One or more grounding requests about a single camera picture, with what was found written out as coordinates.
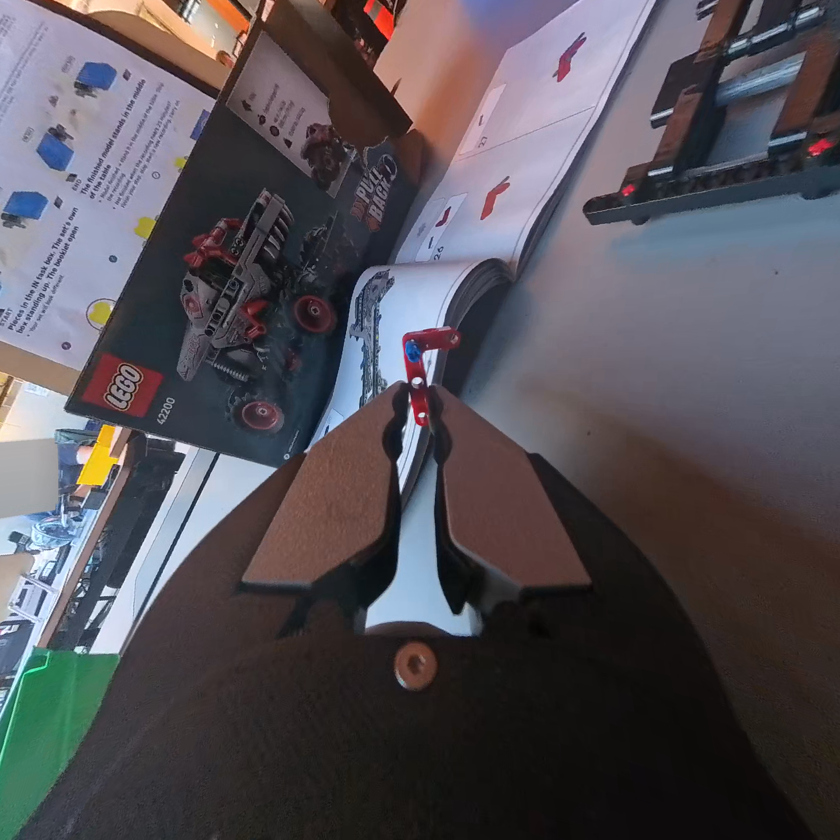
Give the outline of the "white printed instruction sheet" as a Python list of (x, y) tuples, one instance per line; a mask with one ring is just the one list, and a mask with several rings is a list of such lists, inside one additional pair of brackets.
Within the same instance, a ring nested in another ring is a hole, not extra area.
[(3, 343), (84, 366), (214, 103), (66, 11), (1, 3)]

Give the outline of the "black lego chassis model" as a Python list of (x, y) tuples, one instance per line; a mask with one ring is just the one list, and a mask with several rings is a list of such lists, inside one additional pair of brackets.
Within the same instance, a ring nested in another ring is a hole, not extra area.
[(706, 25), (649, 116), (651, 161), (583, 206), (591, 225), (838, 193), (838, 2), (696, 3)]

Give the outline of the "lego instruction booklet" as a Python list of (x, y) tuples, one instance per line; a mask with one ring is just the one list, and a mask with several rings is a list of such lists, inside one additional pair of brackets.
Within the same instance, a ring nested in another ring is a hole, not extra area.
[(459, 329), (486, 294), (515, 282), (655, 6), (575, 2), (505, 53), (395, 264), (355, 284), (310, 445), (404, 377), (405, 333)]

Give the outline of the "red angled lego beam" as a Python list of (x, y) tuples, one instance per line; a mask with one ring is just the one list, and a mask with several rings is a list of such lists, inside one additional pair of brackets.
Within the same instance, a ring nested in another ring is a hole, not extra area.
[[(415, 340), (423, 350), (423, 358), (419, 364), (412, 364), (405, 357), (404, 344), (407, 340)], [(406, 369), (406, 380), (409, 385), (410, 402), (414, 420), (419, 427), (428, 427), (429, 416), (429, 379), (425, 359), (429, 354), (448, 352), (459, 347), (460, 332), (452, 327), (441, 327), (407, 332), (402, 338), (403, 360)]]

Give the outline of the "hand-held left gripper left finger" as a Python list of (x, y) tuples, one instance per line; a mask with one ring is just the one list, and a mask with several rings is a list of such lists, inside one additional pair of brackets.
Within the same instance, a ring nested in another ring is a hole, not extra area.
[(316, 606), (335, 607), (355, 628), (393, 582), (403, 429), (398, 382), (304, 455), (241, 584), (291, 599), (282, 634), (303, 632)]

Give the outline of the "black lego box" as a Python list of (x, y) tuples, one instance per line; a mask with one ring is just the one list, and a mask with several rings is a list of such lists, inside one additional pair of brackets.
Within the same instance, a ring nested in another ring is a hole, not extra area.
[(303, 451), (417, 192), (412, 125), (321, 2), (274, 2), (66, 411), (266, 466)]

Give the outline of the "yellow storage bin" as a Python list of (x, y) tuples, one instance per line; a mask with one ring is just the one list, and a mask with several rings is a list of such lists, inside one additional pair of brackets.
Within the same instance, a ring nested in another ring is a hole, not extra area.
[(123, 452), (130, 436), (131, 430), (126, 427), (102, 425), (77, 483), (84, 487), (103, 487), (107, 484), (112, 469), (123, 462)]

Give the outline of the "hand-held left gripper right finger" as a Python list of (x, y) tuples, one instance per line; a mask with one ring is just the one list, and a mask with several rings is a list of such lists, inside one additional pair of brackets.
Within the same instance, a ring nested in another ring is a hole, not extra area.
[(588, 595), (592, 576), (530, 454), (441, 385), (429, 390), (436, 570), (472, 636), (498, 609)]

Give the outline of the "green plastic bin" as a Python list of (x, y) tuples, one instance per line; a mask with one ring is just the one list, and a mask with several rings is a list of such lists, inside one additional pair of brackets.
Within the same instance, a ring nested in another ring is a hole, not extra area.
[(87, 734), (118, 654), (36, 648), (1, 720), (1, 838), (14, 838)]

